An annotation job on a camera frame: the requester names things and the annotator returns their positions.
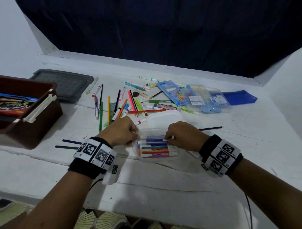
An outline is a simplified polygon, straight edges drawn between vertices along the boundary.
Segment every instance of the brown storage box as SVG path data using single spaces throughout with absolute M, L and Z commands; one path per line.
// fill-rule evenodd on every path
M 48 130 L 63 114 L 60 103 L 55 97 L 56 87 L 57 84 L 54 82 L 0 76 L 0 93 L 38 98 L 38 101 L 19 118 L 8 117 L 14 122 L 0 120 L 0 145 L 26 149 L 37 147 Z M 44 110 L 40 109 L 42 112 L 37 113 L 33 121 L 31 120 L 32 123 L 23 120 L 35 114 L 36 112 L 31 112 L 43 106 L 45 104 L 43 101 L 46 99 L 51 102 Z

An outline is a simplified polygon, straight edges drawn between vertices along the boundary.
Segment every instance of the forearm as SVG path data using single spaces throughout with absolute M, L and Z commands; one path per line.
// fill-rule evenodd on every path
M 243 159 L 229 177 L 277 227 L 301 227 L 301 191 L 247 159 Z
M 68 171 L 17 229 L 72 229 L 92 181 L 85 175 Z

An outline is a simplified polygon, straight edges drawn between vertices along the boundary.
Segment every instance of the box handle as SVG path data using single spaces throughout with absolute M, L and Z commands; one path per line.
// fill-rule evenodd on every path
M 52 102 L 56 100 L 56 95 L 48 95 L 48 97 L 40 103 L 28 116 L 23 118 L 23 122 L 33 123 L 36 120 L 36 117 Z

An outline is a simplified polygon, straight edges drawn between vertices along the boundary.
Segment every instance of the hand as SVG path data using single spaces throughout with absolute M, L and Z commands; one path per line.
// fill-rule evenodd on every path
M 112 147 L 127 144 L 128 142 L 139 139 L 139 135 L 135 134 L 138 128 L 128 117 L 117 118 L 113 123 L 101 131 L 97 137 L 106 140 Z
M 176 122 L 169 126 L 165 139 L 169 140 L 169 145 L 177 146 L 188 151 L 199 152 L 203 144 L 210 138 L 199 129 L 187 122 Z

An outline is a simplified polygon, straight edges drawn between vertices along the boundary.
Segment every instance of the teal pen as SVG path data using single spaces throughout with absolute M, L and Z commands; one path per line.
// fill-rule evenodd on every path
M 146 100 L 147 103 L 173 103 L 172 100 Z
M 123 82 L 123 84 L 127 85 L 127 86 L 130 86 L 130 87 L 133 87 L 133 88 L 136 88 L 136 89 L 139 89 L 141 91 L 144 91 L 146 92 L 146 90 L 144 88 L 141 88 L 141 87 L 138 87 L 138 86 L 135 86 L 135 85 L 132 85 L 130 83 L 127 83 L 127 82 Z

